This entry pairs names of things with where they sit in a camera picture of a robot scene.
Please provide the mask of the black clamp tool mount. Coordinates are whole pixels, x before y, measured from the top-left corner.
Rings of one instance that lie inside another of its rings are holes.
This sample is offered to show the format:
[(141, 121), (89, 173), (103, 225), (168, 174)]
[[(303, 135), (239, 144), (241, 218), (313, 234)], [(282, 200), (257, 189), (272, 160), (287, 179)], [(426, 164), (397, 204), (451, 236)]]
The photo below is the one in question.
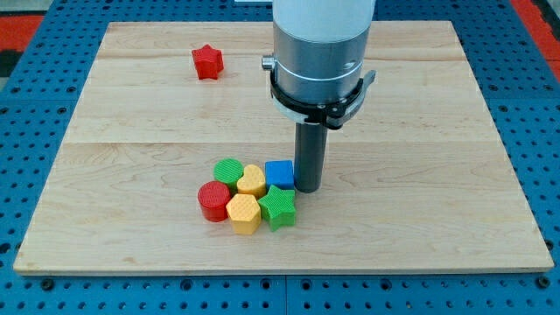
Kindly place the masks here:
[(288, 96), (278, 86), (274, 74), (270, 73), (270, 94), (276, 109), (294, 123), (322, 125), (329, 130), (339, 130), (360, 111), (375, 76), (375, 70), (368, 71), (363, 78), (359, 78), (348, 96), (335, 102), (315, 104)]

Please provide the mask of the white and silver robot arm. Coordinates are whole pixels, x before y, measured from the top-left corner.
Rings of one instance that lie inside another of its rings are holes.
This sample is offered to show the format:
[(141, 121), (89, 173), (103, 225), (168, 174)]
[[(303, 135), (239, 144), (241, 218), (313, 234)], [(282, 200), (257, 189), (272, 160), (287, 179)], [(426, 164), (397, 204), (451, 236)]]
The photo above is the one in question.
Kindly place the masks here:
[(329, 130), (361, 109), (375, 71), (363, 72), (375, 0), (276, 0), (273, 52), (262, 57), (275, 107), (296, 126), (294, 185), (320, 188)]

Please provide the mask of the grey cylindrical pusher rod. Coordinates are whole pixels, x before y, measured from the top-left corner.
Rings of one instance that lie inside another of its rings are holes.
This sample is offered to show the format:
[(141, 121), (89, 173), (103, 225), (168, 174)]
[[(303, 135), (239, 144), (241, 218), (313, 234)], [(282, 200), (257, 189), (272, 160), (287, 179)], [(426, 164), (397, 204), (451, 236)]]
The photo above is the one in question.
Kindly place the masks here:
[(326, 127), (296, 124), (294, 181), (301, 193), (313, 193), (320, 188), (326, 139)]

